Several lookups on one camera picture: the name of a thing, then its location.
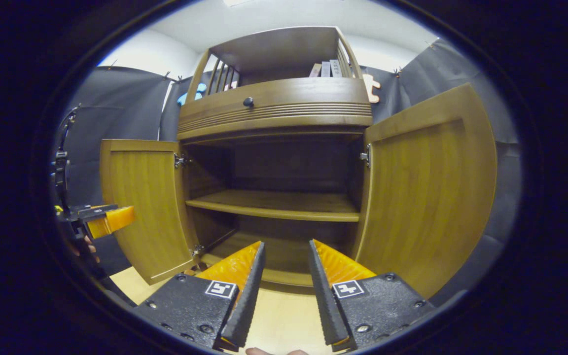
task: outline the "drawer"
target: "drawer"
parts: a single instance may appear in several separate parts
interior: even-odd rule
[[[248,97],[253,98],[253,107],[243,105]],[[177,139],[259,128],[338,124],[372,124],[372,108],[362,79],[282,79],[205,96],[181,107]]]

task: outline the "open cabinet door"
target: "open cabinet door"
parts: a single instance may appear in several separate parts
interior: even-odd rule
[[[102,140],[101,185],[106,204],[135,206],[135,222],[115,231],[117,242],[149,284],[194,264],[187,241],[177,142]]]
[[[367,128],[365,144],[356,261],[429,298],[465,263],[490,215],[497,156],[485,109],[462,85]]]

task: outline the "metal hinge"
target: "metal hinge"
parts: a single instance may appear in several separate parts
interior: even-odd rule
[[[191,161],[192,160],[187,159],[187,155],[185,155],[185,153],[182,153],[180,158],[176,153],[174,153],[174,168],[178,168],[180,165],[186,165]]]
[[[195,256],[196,254],[199,254],[200,252],[202,252],[203,249],[205,249],[205,247],[203,245],[196,244],[196,245],[194,245],[194,249],[190,249],[190,252],[192,253],[192,256]]]
[[[370,144],[365,146],[365,153],[361,153],[360,159],[365,160],[365,162],[367,162],[367,167],[369,168],[369,164],[372,161],[372,156],[370,155]]]

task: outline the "blue object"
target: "blue object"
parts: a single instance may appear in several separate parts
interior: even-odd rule
[[[207,89],[207,85],[199,83],[199,86],[196,87],[196,95],[194,95],[194,99],[195,100],[202,99],[203,95],[201,94],[201,92],[204,92],[205,89]],[[179,106],[185,105],[185,99],[187,99],[187,92],[178,97],[177,104]]]

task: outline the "floor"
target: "floor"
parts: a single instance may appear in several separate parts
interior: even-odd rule
[[[130,267],[111,276],[113,282],[136,304],[142,303],[166,281],[148,285]],[[261,283],[247,348],[260,348],[275,355],[302,349],[311,355],[331,355],[325,345],[320,314],[313,290],[309,287]]]

